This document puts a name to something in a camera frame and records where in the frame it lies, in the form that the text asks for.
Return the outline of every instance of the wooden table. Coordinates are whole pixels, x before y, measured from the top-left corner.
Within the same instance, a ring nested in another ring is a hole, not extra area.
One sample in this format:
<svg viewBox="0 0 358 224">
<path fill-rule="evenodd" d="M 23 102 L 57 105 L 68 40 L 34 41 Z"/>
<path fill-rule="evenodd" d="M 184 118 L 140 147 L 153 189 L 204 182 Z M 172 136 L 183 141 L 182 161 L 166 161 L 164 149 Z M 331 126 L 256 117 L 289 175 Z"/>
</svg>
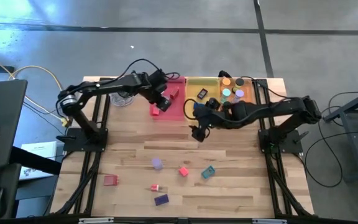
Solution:
<svg viewBox="0 0 358 224">
<path fill-rule="evenodd" d="M 84 77 L 84 80 L 99 78 Z M 273 91 L 286 95 L 283 79 L 268 78 L 267 82 Z M 273 94 L 270 97 L 271 101 L 280 99 Z M 90 99 L 83 109 L 88 119 L 92 116 L 94 100 Z M 286 118 L 275 118 L 276 124 Z M 154 121 L 149 115 L 149 103 L 136 96 L 127 107 L 111 106 L 107 127 L 108 146 L 101 158 L 92 216 L 273 217 L 265 157 L 257 140 L 258 121 L 237 130 L 212 129 L 210 137 L 199 143 L 191 137 L 187 121 Z M 83 157 L 83 152 L 74 152 L 64 160 L 52 212 L 61 208 L 76 189 Z M 161 171 L 152 166 L 155 157 L 163 160 Z M 292 154 L 283 154 L 283 164 L 288 187 L 302 206 L 313 213 L 301 162 Z M 216 173 L 204 180 L 201 172 L 209 165 Z M 188 168 L 187 177 L 178 173 L 179 166 Z M 107 174 L 119 175 L 119 185 L 104 186 Z M 151 192 L 152 184 L 159 184 L 161 191 Z M 170 202 L 156 207 L 154 198 L 163 194 L 168 194 Z M 278 195 L 284 211 L 280 190 Z M 87 198 L 88 187 L 81 211 Z"/>
</svg>

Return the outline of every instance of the purple block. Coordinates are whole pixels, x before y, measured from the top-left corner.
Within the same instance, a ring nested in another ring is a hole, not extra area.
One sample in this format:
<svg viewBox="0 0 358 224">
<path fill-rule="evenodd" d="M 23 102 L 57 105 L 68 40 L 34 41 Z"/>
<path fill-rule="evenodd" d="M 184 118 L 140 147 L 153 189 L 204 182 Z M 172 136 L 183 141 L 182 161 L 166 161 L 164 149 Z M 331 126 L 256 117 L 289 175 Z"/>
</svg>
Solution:
<svg viewBox="0 0 358 224">
<path fill-rule="evenodd" d="M 152 164 L 154 166 L 154 169 L 162 169 L 162 161 L 161 159 L 152 159 Z"/>
<path fill-rule="evenodd" d="M 168 203 L 169 202 L 168 195 L 156 197 L 154 198 L 154 201 L 155 201 L 155 206 L 162 205 L 163 203 Z"/>
</svg>

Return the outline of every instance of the red cube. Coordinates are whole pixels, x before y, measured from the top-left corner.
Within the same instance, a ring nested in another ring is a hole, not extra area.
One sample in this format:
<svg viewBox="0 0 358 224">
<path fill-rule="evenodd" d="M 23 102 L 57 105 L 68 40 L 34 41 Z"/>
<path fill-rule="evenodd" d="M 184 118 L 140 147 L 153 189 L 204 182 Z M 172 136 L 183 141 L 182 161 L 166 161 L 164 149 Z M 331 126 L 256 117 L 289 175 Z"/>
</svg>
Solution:
<svg viewBox="0 0 358 224">
<path fill-rule="evenodd" d="M 158 192 L 158 184 L 152 184 L 151 191 Z"/>
<path fill-rule="evenodd" d="M 158 116 L 159 114 L 160 110 L 154 106 L 152 110 L 152 116 Z"/>
<path fill-rule="evenodd" d="M 179 87 L 176 87 L 171 91 L 169 97 L 171 98 L 171 100 L 174 100 L 178 96 L 178 94 L 179 94 Z"/>
<path fill-rule="evenodd" d="M 118 185 L 118 175 L 105 175 L 104 176 L 104 184 L 105 186 Z"/>
<path fill-rule="evenodd" d="M 181 167 L 181 168 L 179 169 L 179 173 L 180 173 L 182 176 L 186 177 L 187 174 L 189 174 L 189 171 L 188 171 L 185 167 Z"/>
</svg>

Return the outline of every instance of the white paper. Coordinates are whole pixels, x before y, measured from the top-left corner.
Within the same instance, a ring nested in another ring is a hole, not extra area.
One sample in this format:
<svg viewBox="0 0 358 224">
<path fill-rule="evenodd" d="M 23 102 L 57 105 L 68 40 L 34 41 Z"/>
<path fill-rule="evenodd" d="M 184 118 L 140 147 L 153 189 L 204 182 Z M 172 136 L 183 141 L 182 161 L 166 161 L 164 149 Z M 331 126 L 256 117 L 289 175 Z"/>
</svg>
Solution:
<svg viewBox="0 0 358 224">
<path fill-rule="evenodd" d="M 56 142 L 41 142 L 34 144 L 23 144 L 22 149 L 27 152 L 34 153 L 44 158 L 56 160 Z M 29 180 L 42 177 L 50 177 L 52 174 L 48 174 L 39 170 L 31 169 L 28 167 L 22 167 L 20 171 L 19 180 Z"/>
</svg>

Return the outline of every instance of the orange lid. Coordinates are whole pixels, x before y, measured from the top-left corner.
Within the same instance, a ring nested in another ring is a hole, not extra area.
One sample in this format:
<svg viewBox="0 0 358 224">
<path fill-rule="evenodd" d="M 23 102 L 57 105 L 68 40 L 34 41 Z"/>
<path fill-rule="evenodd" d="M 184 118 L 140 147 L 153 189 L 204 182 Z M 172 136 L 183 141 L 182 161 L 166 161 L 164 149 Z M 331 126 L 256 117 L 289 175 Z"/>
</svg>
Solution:
<svg viewBox="0 0 358 224">
<path fill-rule="evenodd" d="M 222 83 L 223 83 L 223 85 L 230 85 L 230 79 L 223 78 Z"/>
</svg>

